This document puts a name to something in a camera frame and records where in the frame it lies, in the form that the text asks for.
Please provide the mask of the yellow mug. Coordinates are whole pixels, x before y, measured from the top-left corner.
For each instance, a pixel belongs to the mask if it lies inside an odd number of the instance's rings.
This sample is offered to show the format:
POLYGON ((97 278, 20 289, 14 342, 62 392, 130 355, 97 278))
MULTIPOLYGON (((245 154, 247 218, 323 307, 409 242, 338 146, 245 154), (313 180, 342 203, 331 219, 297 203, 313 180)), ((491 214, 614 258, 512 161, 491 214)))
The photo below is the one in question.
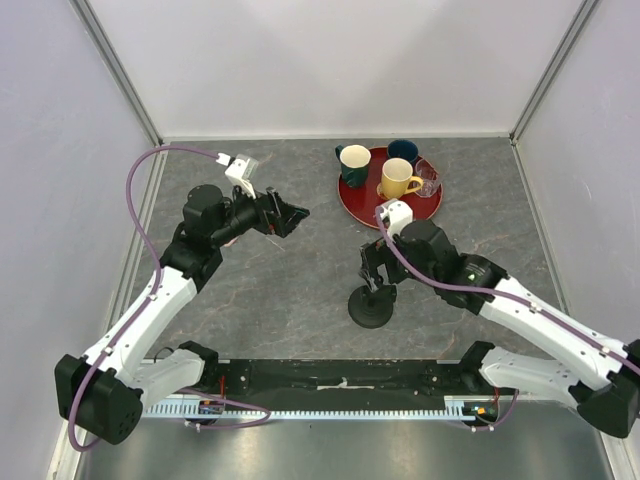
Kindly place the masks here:
POLYGON ((400 199, 416 193, 424 185, 421 177, 415 176, 412 165, 401 158, 391 158, 384 162, 377 193, 386 200, 400 199))

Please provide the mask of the dark blue mug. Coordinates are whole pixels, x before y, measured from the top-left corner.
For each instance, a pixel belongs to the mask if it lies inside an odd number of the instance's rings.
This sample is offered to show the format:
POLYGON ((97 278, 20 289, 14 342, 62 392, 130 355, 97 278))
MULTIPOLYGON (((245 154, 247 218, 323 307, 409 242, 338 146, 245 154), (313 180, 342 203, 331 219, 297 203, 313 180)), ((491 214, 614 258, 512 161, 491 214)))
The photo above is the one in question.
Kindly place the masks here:
POLYGON ((405 139, 396 139, 387 146, 387 158, 401 158, 414 165, 419 159, 419 149, 417 145, 405 139))

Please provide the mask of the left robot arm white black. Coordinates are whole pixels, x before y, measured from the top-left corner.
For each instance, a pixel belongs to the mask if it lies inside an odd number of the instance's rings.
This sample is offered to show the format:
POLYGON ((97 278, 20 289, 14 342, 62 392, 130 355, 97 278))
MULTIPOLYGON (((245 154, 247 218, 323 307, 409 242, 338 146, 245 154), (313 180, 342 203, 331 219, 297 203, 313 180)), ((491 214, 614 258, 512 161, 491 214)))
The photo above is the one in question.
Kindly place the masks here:
POLYGON ((193 188, 183 220, 147 286, 120 320, 79 357, 64 355, 54 369, 60 415, 72 447, 83 429, 112 445, 123 442, 142 414, 166 397, 192 387, 208 393, 219 382, 218 355, 193 341, 147 367, 145 354, 180 310, 221 265, 222 248, 249 230, 284 238, 309 216, 272 188, 247 194, 239 186, 226 197, 214 185, 193 188))

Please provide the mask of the right aluminium frame post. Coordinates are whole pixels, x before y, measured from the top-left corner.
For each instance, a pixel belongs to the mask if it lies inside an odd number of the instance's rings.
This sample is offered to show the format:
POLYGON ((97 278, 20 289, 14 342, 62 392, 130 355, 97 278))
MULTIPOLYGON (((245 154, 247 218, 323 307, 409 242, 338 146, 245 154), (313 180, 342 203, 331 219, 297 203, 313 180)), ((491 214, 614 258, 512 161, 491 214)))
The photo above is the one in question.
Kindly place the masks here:
POLYGON ((547 96, 599 4, 599 0, 583 0, 580 2, 578 9, 509 133, 512 146, 516 146, 525 133, 534 114, 547 96))

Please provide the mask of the left aluminium frame post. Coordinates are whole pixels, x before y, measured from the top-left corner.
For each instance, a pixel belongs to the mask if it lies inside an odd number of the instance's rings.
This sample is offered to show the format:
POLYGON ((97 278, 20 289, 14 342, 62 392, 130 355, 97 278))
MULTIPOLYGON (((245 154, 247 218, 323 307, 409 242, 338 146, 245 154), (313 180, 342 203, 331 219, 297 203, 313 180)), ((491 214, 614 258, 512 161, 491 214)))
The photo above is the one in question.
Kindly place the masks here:
POLYGON ((79 17, 82 25, 98 50, 111 77, 123 95, 127 105, 136 117, 148 140, 154 146, 161 146, 164 141, 154 124, 149 112, 137 92, 130 76, 119 58, 109 36, 101 24, 92 4, 87 0, 70 0, 70 5, 79 17))

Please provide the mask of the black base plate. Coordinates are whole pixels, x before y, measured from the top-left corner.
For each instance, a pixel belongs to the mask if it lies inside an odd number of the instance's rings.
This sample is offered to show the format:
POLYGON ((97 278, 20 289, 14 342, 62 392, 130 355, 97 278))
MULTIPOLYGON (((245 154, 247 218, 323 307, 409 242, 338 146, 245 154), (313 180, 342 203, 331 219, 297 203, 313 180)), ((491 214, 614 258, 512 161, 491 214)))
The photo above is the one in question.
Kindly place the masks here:
POLYGON ((233 359, 196 388, 269 410, 435 409, 446 396, 495 397, 479 374, 435 360, 233 359))

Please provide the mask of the green mug cream inside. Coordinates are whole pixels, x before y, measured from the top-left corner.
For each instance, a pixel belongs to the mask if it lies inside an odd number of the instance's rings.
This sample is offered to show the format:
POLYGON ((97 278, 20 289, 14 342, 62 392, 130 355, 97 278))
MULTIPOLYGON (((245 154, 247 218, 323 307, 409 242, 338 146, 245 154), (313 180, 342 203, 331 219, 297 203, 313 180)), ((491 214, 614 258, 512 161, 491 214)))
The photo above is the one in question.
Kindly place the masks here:
POLYGON ((340 163, 341 179, 350 188, 360 188, 367 180, 371 152, 362 145, 338 145, 335 155, 340 163))

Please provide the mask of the black phone stand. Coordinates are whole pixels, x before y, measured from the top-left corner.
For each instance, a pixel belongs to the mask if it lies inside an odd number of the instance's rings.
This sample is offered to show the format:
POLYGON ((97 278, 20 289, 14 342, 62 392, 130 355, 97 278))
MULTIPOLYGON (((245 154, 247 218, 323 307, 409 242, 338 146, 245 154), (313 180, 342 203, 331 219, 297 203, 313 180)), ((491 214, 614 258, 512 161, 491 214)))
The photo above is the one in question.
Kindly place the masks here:
POLYGON ((349 296, 349 316, 362 328, 381 328, 392 318, 396 298, 395 285, 383 285, 376 291, 372 291, 368 286, 361 286, 349 296))

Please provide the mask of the clear glass cup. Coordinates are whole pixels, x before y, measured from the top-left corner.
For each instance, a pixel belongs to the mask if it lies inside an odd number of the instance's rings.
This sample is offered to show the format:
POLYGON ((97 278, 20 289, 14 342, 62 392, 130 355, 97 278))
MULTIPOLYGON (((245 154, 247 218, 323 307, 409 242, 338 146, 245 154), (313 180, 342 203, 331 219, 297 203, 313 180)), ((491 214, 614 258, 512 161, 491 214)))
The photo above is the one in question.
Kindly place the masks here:
POLYGON ((421 198, 433 197, 441 185, 440 174, 426 159, 416 162, 415 174, 423 180, 423 185, 416 194, 421 198))

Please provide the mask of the phone with pink case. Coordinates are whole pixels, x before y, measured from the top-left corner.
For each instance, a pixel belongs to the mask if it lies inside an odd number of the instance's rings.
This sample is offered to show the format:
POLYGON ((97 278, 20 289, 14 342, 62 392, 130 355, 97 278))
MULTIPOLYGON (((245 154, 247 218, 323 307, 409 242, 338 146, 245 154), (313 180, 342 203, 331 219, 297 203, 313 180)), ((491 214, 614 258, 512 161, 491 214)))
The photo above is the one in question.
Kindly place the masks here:
POLYGON ((231 247, 232 245, 234 245, 237 242, 237 240, 238 240, 238 237, 233 238, 232 240, 226 242, 224 244, 224 247, 226 247, 226 248, 231 247))

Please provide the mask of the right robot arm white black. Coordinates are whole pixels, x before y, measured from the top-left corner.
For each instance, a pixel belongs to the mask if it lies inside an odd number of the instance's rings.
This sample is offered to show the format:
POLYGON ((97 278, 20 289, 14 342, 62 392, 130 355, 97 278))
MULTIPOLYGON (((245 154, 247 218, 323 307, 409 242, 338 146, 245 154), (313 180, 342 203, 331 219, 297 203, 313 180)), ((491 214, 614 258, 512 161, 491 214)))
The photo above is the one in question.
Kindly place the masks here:
POLYGON ((616 438, 639 417, 639 343, 593 330, 526 289, 485 257, 460 253, 430 220, 417 220, 360 248, 360 296, 368 314, 393 312, 396 286, 422 282, 448 305, 483 317, 548 354, 543 360, 476 342, 458 368, 458 381, 477 394, 492 386, 552 399, 616 438))

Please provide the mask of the aluminium frame post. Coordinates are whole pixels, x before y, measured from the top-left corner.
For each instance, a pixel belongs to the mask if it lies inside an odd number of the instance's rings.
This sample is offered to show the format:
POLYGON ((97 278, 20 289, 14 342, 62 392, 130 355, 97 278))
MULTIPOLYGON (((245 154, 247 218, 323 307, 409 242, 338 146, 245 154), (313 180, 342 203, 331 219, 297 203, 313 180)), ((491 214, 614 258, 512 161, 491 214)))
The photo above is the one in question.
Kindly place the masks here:
POLYGON ((130 76, 119 58, 109 36, 101 24, 92 4, 87 0, 70 0, 70 5, 79 17, 82 25, 98 50, 111 77, 123 95, 127 105, 136 117, 148 140, 154 146, 161 146, 164 141, 154 124, 149 112, 137 92, 130 76))
POLYGON ((583 0, 580 2, 578 9, 509 133, 512 146, 516 146, 525 133, 534 114, 547 96, 599 4, 599 0, 583 0))

